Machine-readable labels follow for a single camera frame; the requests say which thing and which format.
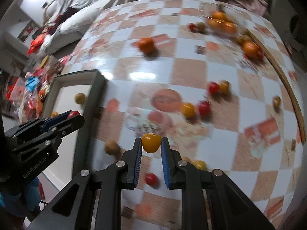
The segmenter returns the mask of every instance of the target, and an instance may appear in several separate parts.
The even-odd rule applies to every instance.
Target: red cherry tomato
[[[193,23],[189,23],[188,28],[189,30],[194,31],[195,25]]]
[[[74,116],[80,115],[78,111],[72,111],[71,113],[68,114],[67,119],[70,119]]]
[[[210,84],[209,84],[209,92],[210,92],[210,94],[211,95],[214,95],[214,94],[216,94],[218,91],[219,91],[219,85],[218,85],[218,83],[216,83],[216,82],[211,82]]]
[[[210,114],[210,104],[208,101],[202,101],[198,105],[198,111],[201,117],[206,117]]]
[[[146,173],[145,182],[147,185],[155,187],[159,184],[159,178],[153,173]]]
[[[259,60],[263,60],[263,52],[261,52],[260,50],[257,52],[256,56]]]

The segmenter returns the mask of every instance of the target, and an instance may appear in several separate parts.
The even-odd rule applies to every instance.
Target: wooden rim
[[[264,55],[266,56],[266,58],[269,60],[269,62],[272,64],[272,66],[274,67],[275,71],[277,72],[279,78],[281,79],[283,85],[285,86],[289,96],[290,96],[290,100],[292,103],[292,106],[294,108],[294,113],[296,115],[296,119],[297,119],[297,124],[298,124],[298,128],[300,131],[300,139],[302,144],[304,144],[306,142],[306,129],[305,129],[305,124],[304,124],[304,117],[302,114],[302,111],[300,110],[300,106],[297,102],[297,99],[294,95],[294,92],[289,84],[289,81],[285,75],[285,73],[283,72],[282,68],[280,67],[280,65],[277,63],[276,59],[274,58],[274,56],[270,53],[270,51],[262,44],[262,42],[251,32],[247,29],[249,36],[253,39],[253,41],[259,45],[262,49],[262,52],[264,53]]]

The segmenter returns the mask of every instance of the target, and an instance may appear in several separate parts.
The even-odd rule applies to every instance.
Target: brown fruit
[[[116,155],[120,152],[120,147],[119,145],[116,143],[116,141],[114,140],[109,140],[106,142],[106,144],[104,145],[104,151],[108,154],[108,155]]]
[[[243,35],[243,41],[253,41],[249,35]]]
[[[244,40],[243,40],[243,36],[241,35],[238,35],[236,38],[235,38],[235,42],[237,42],[240,46],[243,44]]]
[[[199,32],[204,32],[205,31],[205,28],[206,28],[205,23],[198,22],[198,23],[196,23],[196,26],[197,26],[197,29],[198,29]]]
[[[245,41],[242,45],[242,50],[248,57],[256,58],[259,48],[255,43],[251,41]]]
[[[138,41],[139,49],[145,53],[151,53],[155,50],[154,41],[152,38],[145,37]]]
[[[280,99],[280,97],[279,97],[279,96],[275,96],[275,97],[273,98],[273,107],[274,107],[275,109],[278,109],[278,108],[280,108],[280,105],[281,105],[281,99]]]
[[[220,82],[220,91],[223,94],[228,95],[230,93],[230,83],[226,80],[222,80]]]
[[[85,99],[86,99],[86,96],[83,93],[79,93],[79,94],[75,95],[75,102],[77,104],[84,104],[85,103]]]

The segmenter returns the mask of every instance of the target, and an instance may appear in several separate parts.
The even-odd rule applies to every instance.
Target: orange tomato
[[[138,41],[139,49],[147,54],[155,50],[154,41],[149,37],[141,38]]]
[[[209,25],[210,28],[212,28],[213,30],[222,30],[223,29],[223,21],[222,20],[215,20],[215,19],[211,19],[208,18],[207,19],[207,24]]]
[[[142,146],[147,153],[155,153],[161,145],[161,137],[154,133],[145,133],[142,136]]]
[[[212,18],[217,20],[225,20],[226,15],[223,12],[215,11],[212,13]]]
[[[242,50],[248,57],[256,58],[259,48],[255,43],[251,41],[246,41],[242,45]]]
[[[195,108],[194,105],[191,103],[184,103],[182,105],[182,114],[186,117],[186,118],[191,118],[195,116]]]
[[[224,23],[224,30],[225,30],[226,33],[233,35],[237,32],[238,29],[237,29],[237,26],[234,25],[233,23],[225,22]]]

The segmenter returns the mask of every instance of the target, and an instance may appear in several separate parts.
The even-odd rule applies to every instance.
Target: blue glove
[[[26,199],[26,207],[28,210],[33,211],[40,202],[40,194],[38,187],[39,180],[36,177],[33,181],[25,186],[24,196]],[[0,206],[2,206],[7,212],[17,217],[24,217],[25,215],[14,204],[21,197],[21,193],[18,195],[10,195],[6,190],[2,190],[0,193]]]

